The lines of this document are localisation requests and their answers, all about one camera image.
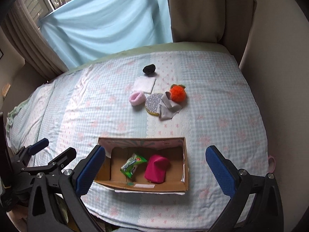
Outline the green snack packet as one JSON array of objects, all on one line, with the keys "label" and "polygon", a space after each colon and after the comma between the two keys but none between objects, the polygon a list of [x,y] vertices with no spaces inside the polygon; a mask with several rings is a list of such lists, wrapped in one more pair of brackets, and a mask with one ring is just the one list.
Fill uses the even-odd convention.
[{"label": "green snack packet", "polygon": [[136,169],[139,165],[148,162],[143,156],[133,153],[130,158],[127,159],[124,165],[121,166],[120,172],[127,178],[132,179]]}]

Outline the cardboard box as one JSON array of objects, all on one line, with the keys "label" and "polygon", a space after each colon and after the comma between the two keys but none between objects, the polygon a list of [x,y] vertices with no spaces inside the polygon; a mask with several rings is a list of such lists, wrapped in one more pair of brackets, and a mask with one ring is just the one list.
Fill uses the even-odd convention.
[{"label": "cardboard box", "polygon": [[[96,183],[119,193],[183,195],[188,190],[188,159],[184,137],[99,138],[98,143],[105,149],[106,156],[96,175]],[[133,153],[148,161],[154,154],[169,159],[170,166],[166,171],[165,181],[156,184],[144,178],[148,162],[138,166],[132,179],[125,177],[120,169]]]}]

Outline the magenta fabric pouch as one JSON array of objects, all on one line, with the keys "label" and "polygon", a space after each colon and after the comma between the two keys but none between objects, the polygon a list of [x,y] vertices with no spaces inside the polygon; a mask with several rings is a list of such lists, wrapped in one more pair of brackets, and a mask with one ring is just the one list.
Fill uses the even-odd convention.
[{"label": "magenta fabric pouch", "polygon": [[152,183],[161,184],[165,181],[166,171],[170,161],[166,157],[154,154],[149,158],[144,178]]}]

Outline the round silver glitter pad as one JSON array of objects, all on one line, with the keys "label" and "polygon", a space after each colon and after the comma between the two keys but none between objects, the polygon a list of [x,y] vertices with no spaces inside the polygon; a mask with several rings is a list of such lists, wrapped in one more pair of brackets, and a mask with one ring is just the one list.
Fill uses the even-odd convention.
[{"label": "round silver glitter pad", "polygon": [[157,109],[158,109],[162,96],[163,96],[162,93],[154,93],[154,94],[149,95],[146,98],[144,107],[148,114],[153,115],[153,116],[159,116]]}]

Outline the white tissue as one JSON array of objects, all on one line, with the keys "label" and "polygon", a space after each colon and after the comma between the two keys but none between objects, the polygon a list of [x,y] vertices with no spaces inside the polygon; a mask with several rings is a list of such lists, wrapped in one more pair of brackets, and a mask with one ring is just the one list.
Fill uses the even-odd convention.
[{"label": "white tissue", "polygon": [[156,78],[154,77],[138,77],[132,86],[132,92],[140,92],[151,94],[155,85]]}]

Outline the grey cloth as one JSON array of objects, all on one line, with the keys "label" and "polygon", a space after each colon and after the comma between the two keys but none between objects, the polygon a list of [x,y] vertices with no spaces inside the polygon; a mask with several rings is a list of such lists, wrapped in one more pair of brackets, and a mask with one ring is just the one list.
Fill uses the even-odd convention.
[{"label": "grey cloth", "polygon": [[182,106],[171,99],[171,93],[165,92],[159,102],[157,112],[161,121],[172,119],[182,109]]}]

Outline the black fuzzy scrunchie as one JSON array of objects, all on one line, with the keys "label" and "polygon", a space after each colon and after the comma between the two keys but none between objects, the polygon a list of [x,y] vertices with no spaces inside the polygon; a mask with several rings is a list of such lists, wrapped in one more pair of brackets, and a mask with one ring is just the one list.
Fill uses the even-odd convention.
[{"label": "black fuzzy scrunchie", "polygon": [[145,66],[143,68],[143,73],[145,75],[151,75],[151,74],[154,74],[155,73],[155,70],[156,70],[156,66],[154,64],[150,64],[148,66]]}]

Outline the orange fluffy pompom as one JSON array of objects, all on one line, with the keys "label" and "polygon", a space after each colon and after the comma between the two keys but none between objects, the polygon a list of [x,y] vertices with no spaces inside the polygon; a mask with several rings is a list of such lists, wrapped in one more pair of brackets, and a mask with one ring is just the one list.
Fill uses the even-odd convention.
[{"label": "orange fluffy pompom", "polygon": [[172,84],[170,87],[171,100],[176,103],[182,103],[186,100],[186,91],[184,85]]}]

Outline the left brown curtain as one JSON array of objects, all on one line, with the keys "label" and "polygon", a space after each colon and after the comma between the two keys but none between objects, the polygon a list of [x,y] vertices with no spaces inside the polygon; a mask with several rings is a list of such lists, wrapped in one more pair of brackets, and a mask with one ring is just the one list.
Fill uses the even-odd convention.
[{"label": "left brown curtain", "polygon": [[22,0],[16,0],[12,4],[1,28],[25,62],[47,81],[68,71],[43,37]]}]

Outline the brown curtain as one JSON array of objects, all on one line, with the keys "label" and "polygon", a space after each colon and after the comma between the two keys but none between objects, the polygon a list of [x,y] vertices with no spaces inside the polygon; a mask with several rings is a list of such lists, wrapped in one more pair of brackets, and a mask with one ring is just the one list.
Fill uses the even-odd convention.
[{"label": "brown curtain", "polygon": [[1,28],[25,62],[47,81],[68,71],[43,37],[22,0],[16,0],[12,4]]},{"label": "brown curtain", "polygon": [[253,4],[254,0],[168,0],[172,39],[244,45]]}]

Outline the light blue hanging cloth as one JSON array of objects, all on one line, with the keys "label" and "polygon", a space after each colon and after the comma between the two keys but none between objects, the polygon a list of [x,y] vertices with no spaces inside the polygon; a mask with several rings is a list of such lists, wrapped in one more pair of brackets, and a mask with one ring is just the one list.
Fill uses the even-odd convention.
[{"label": "light blue hanging cloth", "polygon": [[41,19],[40,31],[68,69],[172,42],[168,0],[72,0]]}]

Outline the right brown curtain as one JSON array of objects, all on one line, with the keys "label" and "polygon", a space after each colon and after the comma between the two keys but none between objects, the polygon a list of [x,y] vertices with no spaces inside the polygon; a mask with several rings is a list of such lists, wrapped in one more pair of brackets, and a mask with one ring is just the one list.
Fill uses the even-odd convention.
[{"label": "right brown curtain", "polygon": [[254,0],[168,0],[172,39],[244,45],[253,4]]}]

